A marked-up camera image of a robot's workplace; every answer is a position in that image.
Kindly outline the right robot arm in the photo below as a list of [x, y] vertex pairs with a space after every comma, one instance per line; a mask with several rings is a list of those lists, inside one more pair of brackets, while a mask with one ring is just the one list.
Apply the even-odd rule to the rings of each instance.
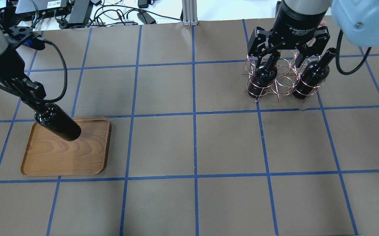
[[[307, 58], [320, 56], [330, 39], [329, 30], [320, 23], [327, 10], [340, 27], [335, 48], [339, 73], [350, 75], [366, 62], [372, 47], [379, 46], [379, 0], [282, 0], [276, 6], [273, 27], [256, 27], [248, 41], [247, 54], [258, 59], [280, 50], [297, 50], [296, 67]], [[367, 47], [356, 68], [343, 71], [340, 66], [342, 37], [354, 45]]]

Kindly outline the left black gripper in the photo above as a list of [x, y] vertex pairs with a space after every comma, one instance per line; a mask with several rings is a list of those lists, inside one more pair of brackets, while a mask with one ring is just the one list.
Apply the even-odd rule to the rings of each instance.
[[46, 97], [44, 86], [32, 82], [25, 74], [25, 63], [15, 49], [8, 48], [0, 55], [0, 82], [28, 98], [21, 100], [30, 105], [40, 106], [47, 102], [37, 101]]

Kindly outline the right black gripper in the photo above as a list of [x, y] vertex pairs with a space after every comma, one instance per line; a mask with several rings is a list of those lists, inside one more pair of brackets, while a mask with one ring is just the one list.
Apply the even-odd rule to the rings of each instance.
[[271, 30], [254, 27], [247, 45], [247, 54], [259, 67], [262, 58], [280, 49], [297, 49], [295, 66], [320, 56], [330, 39], [327, 26], [320, 26], [329, 9], [328, 0], [282, 0]]

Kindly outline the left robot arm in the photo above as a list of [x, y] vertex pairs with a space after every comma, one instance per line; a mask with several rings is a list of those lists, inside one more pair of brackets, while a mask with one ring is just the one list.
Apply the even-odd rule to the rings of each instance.
[[43, 85], [29, 79], [25, 62], [17, 52], [17, 48], [28, 41], [32, 42], [33, 49], [45, 48], [30, 27], [14, 26], [5, 30], [0, 26], [0, 89], [23, 100], [42, 103], [46, 96]]

